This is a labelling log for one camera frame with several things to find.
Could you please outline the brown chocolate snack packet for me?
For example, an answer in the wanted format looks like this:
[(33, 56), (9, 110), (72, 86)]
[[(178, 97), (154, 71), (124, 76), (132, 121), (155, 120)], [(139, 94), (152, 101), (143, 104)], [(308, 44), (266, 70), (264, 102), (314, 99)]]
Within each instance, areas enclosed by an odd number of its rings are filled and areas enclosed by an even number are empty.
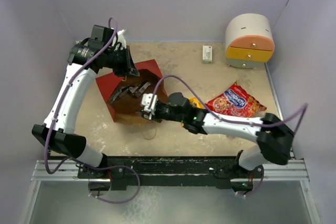
[(128, 92), (131, 96), (139, 98), (149, 86), (151, 86), (151, 83), (149, 81), (144, 81), (138, 86), (130, 86)]

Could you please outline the yellow snack packet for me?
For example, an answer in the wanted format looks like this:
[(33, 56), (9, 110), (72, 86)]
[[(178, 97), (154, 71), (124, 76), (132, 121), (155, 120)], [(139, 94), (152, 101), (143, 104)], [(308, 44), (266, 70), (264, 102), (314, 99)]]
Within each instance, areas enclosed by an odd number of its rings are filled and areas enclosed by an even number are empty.
[(197, 98), (189, 98), (191, 105), (195, 108), (205, 109), (202, 103)]

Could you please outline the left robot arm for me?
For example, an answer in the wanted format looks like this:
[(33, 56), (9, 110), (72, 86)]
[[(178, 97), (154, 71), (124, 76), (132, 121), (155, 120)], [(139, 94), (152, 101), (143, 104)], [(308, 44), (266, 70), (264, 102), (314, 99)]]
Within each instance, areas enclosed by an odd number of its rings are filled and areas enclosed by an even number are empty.
[(140, 75), (124, 33), (95, 25), (89, 38), (71, 48), (56, 102), (43, 124), (35, 124), (31, 131), (44, 146), (45, 160), (49, 151), (54, 151), (90, 166), (96, 178), (107, 174), (106, 155), (89, 146), (84, 136), (75, 134), (75, 126), (83, 99), (100, 69), (110, 68), (122, 78)]

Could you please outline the red paper bag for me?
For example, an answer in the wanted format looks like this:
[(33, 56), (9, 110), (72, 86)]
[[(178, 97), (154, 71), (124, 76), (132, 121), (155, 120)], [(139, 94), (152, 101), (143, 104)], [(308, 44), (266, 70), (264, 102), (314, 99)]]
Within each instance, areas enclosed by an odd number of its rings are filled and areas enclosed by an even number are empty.
[(135, 66), (140, 73), (138, 77), (126, 77), (123, 80), (114, 73), (109, 73), (96, 78), (99, 91), (115, 123), (150, 123), (140, 115), (142, 96), (152, 93), (163, 75), (154, 59), (138, 62)]

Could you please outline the large red snack bag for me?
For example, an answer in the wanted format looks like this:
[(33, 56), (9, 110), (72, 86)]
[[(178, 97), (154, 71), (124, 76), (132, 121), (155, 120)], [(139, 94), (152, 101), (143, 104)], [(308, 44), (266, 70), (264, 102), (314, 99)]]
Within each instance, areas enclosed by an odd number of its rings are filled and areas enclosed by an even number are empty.
[(267, 110), (266, 106), (247, 93), (237, 82), (234, 82), (223, 93), (208, 101), (206, 106), (219, 114), (243, 118), (250, 118), (258, 112)]

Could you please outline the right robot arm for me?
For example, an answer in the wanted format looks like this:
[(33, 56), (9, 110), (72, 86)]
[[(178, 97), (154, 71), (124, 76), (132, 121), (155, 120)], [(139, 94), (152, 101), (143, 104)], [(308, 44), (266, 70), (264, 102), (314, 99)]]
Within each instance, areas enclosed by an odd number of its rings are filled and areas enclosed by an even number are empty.
[(180, 92), (169, 95), (167, 103), (145, 93), (141, 107), (138, 115), (150, 121), (179, 122), (193, 134), (228, 135), (253, 142), (253, 147), (237, 155), (233, 170), (238, 177), (266, 163), (287, 165), (290, 159), (294, 132), (274, 114), (254, 118), (222, 115), (193, 106)]

